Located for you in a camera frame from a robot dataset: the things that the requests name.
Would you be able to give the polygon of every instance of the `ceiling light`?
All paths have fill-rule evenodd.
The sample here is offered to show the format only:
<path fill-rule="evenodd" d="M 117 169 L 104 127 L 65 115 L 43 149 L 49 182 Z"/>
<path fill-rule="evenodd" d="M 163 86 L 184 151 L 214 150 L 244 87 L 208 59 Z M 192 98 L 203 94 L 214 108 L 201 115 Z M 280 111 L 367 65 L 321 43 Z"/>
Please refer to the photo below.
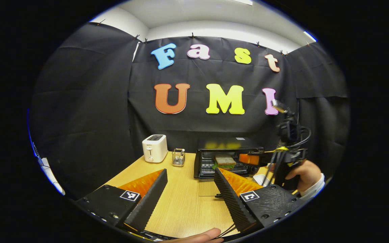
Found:
<path fill-rule="evenodd" d="M 232 0 L 232 1 L 239 2 L 239 3 L 245 3 L 247 5 L 253 6 L 253 1 L 250 1 L 250 0 Z"/>
<path fill-rule="evenodd" d="M 304 34 L 306 34 L 308 37 L 310 37 L 310 39 L 312 39 L 314 42 L 317 41 L 315 38 L 313 38 L 313 36 L 311 36 L 309 33 L 307 33 L 307 31 L 304 31 Z"/>

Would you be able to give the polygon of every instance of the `white ceiling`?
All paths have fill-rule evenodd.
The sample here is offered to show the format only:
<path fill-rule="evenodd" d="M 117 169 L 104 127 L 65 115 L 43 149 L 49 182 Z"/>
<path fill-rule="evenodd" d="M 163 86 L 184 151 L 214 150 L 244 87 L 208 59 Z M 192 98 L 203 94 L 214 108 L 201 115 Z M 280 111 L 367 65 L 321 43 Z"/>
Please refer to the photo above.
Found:
<path fill-rule="evenodd" d="M 265 29 L 301 46 L 313 42 L 296 23 L 256 1 L 250 6 L 232 0 L 130 0 L 118 7 L 148 28 L 184 21 L 226 21 Z"/>

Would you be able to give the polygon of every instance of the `white wall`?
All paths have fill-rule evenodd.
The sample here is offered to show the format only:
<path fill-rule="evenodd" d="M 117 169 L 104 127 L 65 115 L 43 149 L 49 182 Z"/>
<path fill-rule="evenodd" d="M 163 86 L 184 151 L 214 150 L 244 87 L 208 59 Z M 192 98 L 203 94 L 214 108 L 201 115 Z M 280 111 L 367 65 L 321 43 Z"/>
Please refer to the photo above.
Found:
<path fill-rule="evenodd" d="M 189 21 L 172 23 L 152 28 L 147 33 L 148 40 L 178 36 L 211 36 L 224 37 L 249 43 L 259 42 L 259 45 L 271 48 L 275 51 L 283 50 L 283 53 L 291 52 L 301 46 L 278 34 L 264 29 L 248 26 L 240 23 L 221 21 Z"/>
<path fill-rule="evenodd" d="M 102 24 L 113 26 L 132 36 L 140 34 L 138 37 L 139 40 L 145 40 L 145 38 L 147 38 L 148 27 L 131 13 L 119 7 L 111 8 L 108 11 L 97 15 L 90 22 L 102 22 Z"/>
<path fill-rule="evenodd" d="M 122 8 L 114 7 L 95 17 L 91 22 L 101 22 L 138 37 L 144 41 L 166 38 L 191 36 L 224 37 L 249 43 L 259 42 L 261 46 L 271 48 L 275 51 L 282 50 L 284 53 L 291 52 L 301 46 L 281 35 L 267 30 L 248 26 L 240 23 L 223 21 L 188 21 L 171 23 L 149 29 L 142 21 Z"/>

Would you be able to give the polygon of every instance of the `yellow letter m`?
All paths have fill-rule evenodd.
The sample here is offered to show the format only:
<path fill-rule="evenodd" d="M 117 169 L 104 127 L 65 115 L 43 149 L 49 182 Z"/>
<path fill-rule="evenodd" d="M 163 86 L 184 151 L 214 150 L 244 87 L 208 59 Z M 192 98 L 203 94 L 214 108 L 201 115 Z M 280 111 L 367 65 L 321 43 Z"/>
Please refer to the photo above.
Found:
<path fill-rule="evenodd" d="M 210 106 L 207 108 L 207 113 L 219 113 L 220 110 L 217 108 L 217 103 L 219 103 L 223 113 L 226 113 L 229 105 L 232 104 L 229 109 L 230 114 L 244 114 L 244 109 L 242 108 L 243 87 L 233 85 L 227 94 L 225 94 L 221 86 L 216 83 L 208 84 L 207 89 L 210 90 Z"/>

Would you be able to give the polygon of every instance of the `blue letter f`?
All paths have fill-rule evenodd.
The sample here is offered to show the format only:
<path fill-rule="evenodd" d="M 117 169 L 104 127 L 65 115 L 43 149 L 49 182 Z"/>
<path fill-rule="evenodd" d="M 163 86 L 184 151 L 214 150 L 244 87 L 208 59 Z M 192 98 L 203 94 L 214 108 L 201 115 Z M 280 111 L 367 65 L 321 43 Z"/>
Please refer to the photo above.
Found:
<path fill-rule="evenodd" d="M 165 52 L 165 50 L 169 48 L 176 48 L 176 45 L 174 43 L 170 43 L 166 46 L 162 46 L 154 51 L 151 51 L 151 54 L 156 56 L 157 61 L 159 61 L 159 69 L 166 68 L 174 63 L 174 60 L 169 60 L 168 57 L 175 57 L 175 52 L 173 52 L 173 50 L 168 50 Z"/>

